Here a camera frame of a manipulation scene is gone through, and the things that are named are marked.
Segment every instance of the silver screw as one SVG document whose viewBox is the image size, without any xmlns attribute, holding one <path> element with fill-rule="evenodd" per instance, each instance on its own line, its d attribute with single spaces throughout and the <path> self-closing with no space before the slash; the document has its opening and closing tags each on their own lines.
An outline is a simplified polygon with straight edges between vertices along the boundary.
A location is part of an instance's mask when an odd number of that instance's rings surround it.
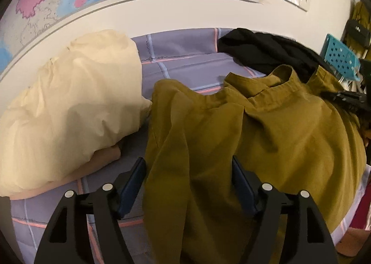
<svg viewBox="0 0 371 264">
<path fill-rule="evenodd" d="M 66 198 L 71 198 L 73 195 L 74 195 L 74 192 L 73 192 L 72 190 L 69 190 L 69 191 L 67 191 L 67 192 L 64 194 L 64 196 L 65 196 Z"/>
<path fill-rule="evenodd" d="M 110 190 L 113 189 L 113 187 L 114 186 L 112 184 L 105 184 L 105 185 L 103 185 L 102 189 L 103 189 L 103 191 L 110 191 Z"/>
<path fill-rule="evenodd" d="M 268 183 L 262 184 L 262 188 L 265 191 L 271 191 L 273 189 L 272 185 Z"/>
<path fill-rule="evenodd" d="M 309 195 L 309 192 L 308 191 L 305 191 L 305 190 L 301 191 L 300 192 L 300 195 L 302 195 L 304 198 L 308 198 L 310 196 Z"/>
</svg>

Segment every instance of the teal plastic basket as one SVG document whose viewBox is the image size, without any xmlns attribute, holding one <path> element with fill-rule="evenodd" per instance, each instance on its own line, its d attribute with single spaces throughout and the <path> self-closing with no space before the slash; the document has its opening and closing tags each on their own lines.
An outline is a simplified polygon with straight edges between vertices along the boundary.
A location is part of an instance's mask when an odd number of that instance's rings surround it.
<svg viewBox="0 0 371 264">
<path fill-rule="evenodd" d="M 359 59 L 345 44 L 331 34 L 326 36 L 321 55 L 341 76 L 348 80 L 360 81 L 357 76 L 360 66 Z"/>
</svg>

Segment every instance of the bed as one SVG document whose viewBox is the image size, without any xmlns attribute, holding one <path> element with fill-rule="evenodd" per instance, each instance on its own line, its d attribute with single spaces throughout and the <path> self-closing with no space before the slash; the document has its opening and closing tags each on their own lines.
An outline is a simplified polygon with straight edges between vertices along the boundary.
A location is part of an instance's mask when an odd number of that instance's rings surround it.
<svg viewBox="0 0 371 264">
<path fill-rule="evenodd" d="M 176 79 L 200 94 L 213 94 L 223 84 L 224 77 L 233 72 L 248 78 L 264 74 L 243 67 L 227 54 L 217 52 L 217 40 L 228 33 L 226 28 L 186 29 L 136 37 L 142 63 L 142 94 L 150 99 L 155 82 L 164 78 Z M 147 144 L 147 124 L 124 139 L 122 157 L 96 173 L 60 186 L 33 198 L 11 202 L 16 239 L 26 264 L 32 264 L 38 245 L 55 207 L 67 190 L 79 194 L 95 191 L 113 182 L 117 175 L 131 169 L 138 157 L 144 156 Z M 335 230 L 342 237 L 364 194 L 368 174 L 365 171 L 355 201 L 347 216 Z M 141 189 L 131 212 L 119 221 L 119 226 L 135 263 L 153 263 L 151 248 L 143 225 Z M 99 250 L 94 217 L 89 215 L 88 231 L 94 261 L 103 264 Z"/>
</svg>

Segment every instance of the cream pillow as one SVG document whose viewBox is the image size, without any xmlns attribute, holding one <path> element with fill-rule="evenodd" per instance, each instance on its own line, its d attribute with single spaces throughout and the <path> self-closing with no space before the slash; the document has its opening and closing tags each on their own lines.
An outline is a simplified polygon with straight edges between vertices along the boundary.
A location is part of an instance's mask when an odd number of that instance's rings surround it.
<svg viewBox="0 0 371 264">
<path fill-rule="evenodd" d="M 151 106 L 141 91 L 142 65 L 127 36 L 104 30 L 73 41 L 0 118 L 0 195 L 60 181 L 138 131 Z"/>
</svg>

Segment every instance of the red fabric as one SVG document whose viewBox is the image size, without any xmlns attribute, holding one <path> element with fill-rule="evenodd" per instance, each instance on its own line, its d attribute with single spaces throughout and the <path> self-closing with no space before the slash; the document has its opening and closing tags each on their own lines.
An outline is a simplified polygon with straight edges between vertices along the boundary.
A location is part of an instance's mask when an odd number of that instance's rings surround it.
<svg viewBox="0 0 371 264">
<path fill-rule="evenodd" d="M 365 195 L 362 197 L 361 202 L 355 212 L 350 227 L 365 229 L 367 223 L 367 214 L 371 203 L 371 183 L 366 187 Z"/>
</svg>

